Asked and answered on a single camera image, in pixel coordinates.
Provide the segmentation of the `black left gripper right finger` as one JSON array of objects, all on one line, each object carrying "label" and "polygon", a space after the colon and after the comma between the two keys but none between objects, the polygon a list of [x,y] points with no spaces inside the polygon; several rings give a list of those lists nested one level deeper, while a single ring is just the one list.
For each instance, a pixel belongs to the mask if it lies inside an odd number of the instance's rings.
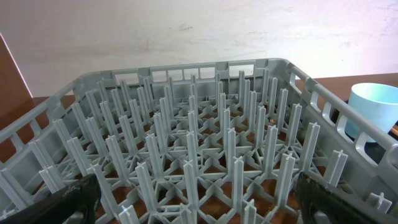
[{"label": "black left gripper right finger", "polygon": [[319,176],[300,172],[295,196],[303,223],[388,223],[388,214],[372,208]]}]

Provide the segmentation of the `light blue plastic cup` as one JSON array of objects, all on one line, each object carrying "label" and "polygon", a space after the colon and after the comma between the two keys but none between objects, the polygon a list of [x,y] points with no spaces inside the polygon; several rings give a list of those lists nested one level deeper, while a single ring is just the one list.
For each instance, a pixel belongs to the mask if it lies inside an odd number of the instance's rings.
[{"label": "light blue plastic cup", "polygon": [[348,105],[387,134],[397,122],[397,87],[357,83],[351,87]]}]

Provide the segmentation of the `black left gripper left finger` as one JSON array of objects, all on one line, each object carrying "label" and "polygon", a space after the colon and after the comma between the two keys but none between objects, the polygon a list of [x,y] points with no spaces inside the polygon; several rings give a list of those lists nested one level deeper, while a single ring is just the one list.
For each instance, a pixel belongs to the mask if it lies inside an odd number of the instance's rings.
[{"label": "black left gripper left finger", "polygon": [[94,223],[100,200],[101,189],[97,176],[88,174],[1,220],[1,224],[63,223],[75,212],[83,214],[83,223]]}]

